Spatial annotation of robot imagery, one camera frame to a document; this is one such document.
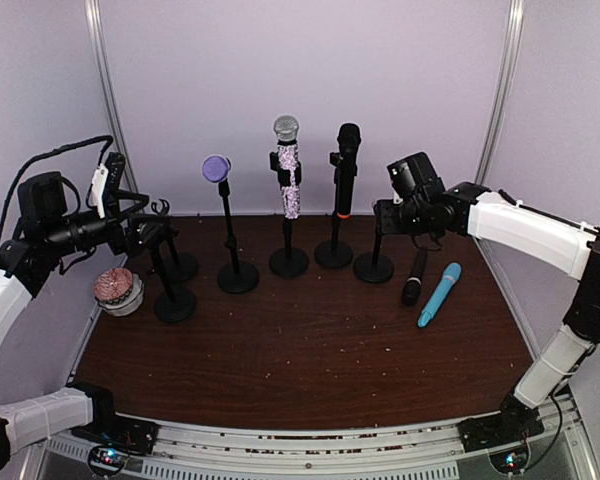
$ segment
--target purple microphone head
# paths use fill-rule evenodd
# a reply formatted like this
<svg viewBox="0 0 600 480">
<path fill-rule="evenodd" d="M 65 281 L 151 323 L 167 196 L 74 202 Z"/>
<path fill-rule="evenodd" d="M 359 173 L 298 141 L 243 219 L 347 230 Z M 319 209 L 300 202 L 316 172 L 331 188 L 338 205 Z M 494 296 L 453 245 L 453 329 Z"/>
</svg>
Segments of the purple microphone head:
<svg viewBox="0 0 600 480">
<path fill-rule="evenodd" d="M 229 176 L 231 162 L 222 155 L 209 155 L 202 162 L 202 175 L 213 183 L 220 183 Z"/>
</svg>

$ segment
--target wooden table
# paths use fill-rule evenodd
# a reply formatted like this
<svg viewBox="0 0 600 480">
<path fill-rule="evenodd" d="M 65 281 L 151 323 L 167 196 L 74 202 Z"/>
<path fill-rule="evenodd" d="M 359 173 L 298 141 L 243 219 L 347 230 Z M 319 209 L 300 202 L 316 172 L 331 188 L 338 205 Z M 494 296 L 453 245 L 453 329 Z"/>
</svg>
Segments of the wooden table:
<svg viewBox="0 0 600 480">
<path fill-rule="evenodd" d="M 146 283 L 133 315 L 103 314 L 77 379 L 111 389 L 117 410 L 160 420 L 223 427 L 333 429 L 412 424 L 496 410 L 531 359 L 491 272 L 470 238 L 448 234 L 429 255 L 416 307 L 400 303 L 416 250 L 387 237 L 395 263 L 383 285 L 358 280 L 349 267 L 328 271 L 313 249 L 329 238 L 330 220 L 302 217 L 294 245 L 312 258 L 306 274 L 282 279 L 268 257 L 282 246 L 281 217 L 234 219 L 243 260 L 260 269 L 251 293 L 229 295 L 216 274 L 229 261 L 223 218 L 179 218 L 177 244 L 195 254 L 188 282 L 194 316 L 167 325 L 153 315 L 161 292 L 143 255 L 128 268 Z M 343 222 L 341 239 L 370 251 L 374 219 Z M 460 281 L 437 317 L 416 326 L 420 311 L 452 261 Z"/>
</svg>

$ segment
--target silver microphone head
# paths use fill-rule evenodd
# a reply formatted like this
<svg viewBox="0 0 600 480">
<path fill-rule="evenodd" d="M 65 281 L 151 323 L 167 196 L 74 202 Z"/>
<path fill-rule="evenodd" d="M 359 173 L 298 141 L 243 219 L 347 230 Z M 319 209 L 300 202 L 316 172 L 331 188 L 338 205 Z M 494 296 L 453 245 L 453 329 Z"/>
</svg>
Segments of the silver microphone head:
<svg viewBox="0 0 600 480">
<path fill-rule="evenodd" d="M 291 115 L 282 115 L 273 124 L 273 131 L 276 132 L 276 136 L 280 142 L 293 142 L 298 138 L 299 129 L 300 124 L 298 120 Z"/>
</svg>

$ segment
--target microphone stand base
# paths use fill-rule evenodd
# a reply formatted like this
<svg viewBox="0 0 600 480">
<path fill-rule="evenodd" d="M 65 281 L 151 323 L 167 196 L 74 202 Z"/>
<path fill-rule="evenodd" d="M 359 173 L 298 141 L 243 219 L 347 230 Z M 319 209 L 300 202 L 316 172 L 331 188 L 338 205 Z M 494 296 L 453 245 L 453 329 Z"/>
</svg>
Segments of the microphone stand base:
<svg viewBox="0 0 600 480">
<path fill-rule="evenodd" d="M 363 253 L 353 262 L 353 272 L 363 282 L 384 283 L 393 277 L 393 262 L 385 255 L 378 257 L 376 265 L 371 261 L 373 254 Z"/>
<path fill-rule="evenodd" d="M 178 260 L 177 265 L 172 256 L 164 260 L 167 278 L 171 283 L 183 283 L 197 275 L 199 265 L 196 257 L 190 253 L 180 252 L 178 253 Z"/>
<path fill-rule="evenodd" d="M 178 323 L 186 320 L 193 315 L 198 305 L 196 296 L 185 287 L 174 285 L 172 288 L 176 297 L 175 302 L 169 300 L 167 294 L 162 292 L 153 304 L 153 312 L 158 320 L 164 323 Z"/>
<path fill-rule="evenodd" d="M 260 272 L 247 262 L 240 262 L 240 274 L 236 275 L 233 265 L 228 263 L 218 272 L 218 286 L 227 293 L 247 293 L 260 282 Z"/>
<path fill-rule="evenodd" d="M 331 249 L 331 241 L 322 242 L 313 252 L 316 263 L 330 270 L 344 268 L 353 260 L 353 250 L 343 242 L 338 242 L 338 248 L 334 252 Z"/>
<path fill-rule="evenodd" d="M 287 258 L 284 248 L 281 248 L 269 257 L 269 268 L 279 277 L 297 277 L 309 268 L 309 257 L 299 248 L 292 248 L 291 258 Z"/>
</svg>

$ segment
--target robotic arm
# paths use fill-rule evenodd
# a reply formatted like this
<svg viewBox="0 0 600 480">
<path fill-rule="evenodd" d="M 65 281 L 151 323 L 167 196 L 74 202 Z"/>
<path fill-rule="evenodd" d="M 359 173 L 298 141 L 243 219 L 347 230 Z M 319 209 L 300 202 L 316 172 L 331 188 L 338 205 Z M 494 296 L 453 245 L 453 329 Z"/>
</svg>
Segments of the robotic arm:
<svg viewBox="0 0 600 480">
<path fill-rule="evenodd" d="M 600 341 L 600 227 L 577 224 L 473 183 L 446 190 L 425 153 L 388 167 L 399 202 L 380 200 L 375 212 L 384 234 L 446 231 L 492 240 L 543 260 L 580 282 L 562 325 L 492 417 L 460 424 L 465 450 L 521 439 L 538 425 L 537 407 L 566 383 Z"/>
<path fill-rule="evenodd" d="M 110 145 L 112 139 L 97 137 L 34 159 L 49 158 L 98 141 Z M 89 209 L 82 212 L 76 188 L 59 172 L 36 175 L 18 186 L 21 217 L 13 237 L 0 246 L 0 345 L 57 267 L 64 275 L 72 265 L 90 258 L 105 243 L 115 255 L 136 256 L 144 248 L 175 236 L 177 232 L 170 227 L 169 205 L 165 200 L 161 200 L 160 211 L 153 203 L 154 213 L 143 214 L 140 211 L 149 204 L 149 197 L 120 190 L 125 164 L 124 156 L 119 153 L 109 154 L 106 161 L 102 161 L 101 155 L 90 188 L 95 205 L 87 202 Z M 16 177 L 8 200 L 24 169 Z M 70 214 L 67 214 L 64 186 L 74 192 L 78 203 L 76 211 Z M 132 205 L 122 209 L 121 200 L 130 200 Z M 82 256 L 64 265 L 64 257 L 80 252 Z M 89 425 L 93 432 L 111 433 L 115 423 L 111 393 L 90 385 L 75 385 L 41 398 L 0 406 L 0 470 L 11 455 L 57 432 Z"/>
</svg>

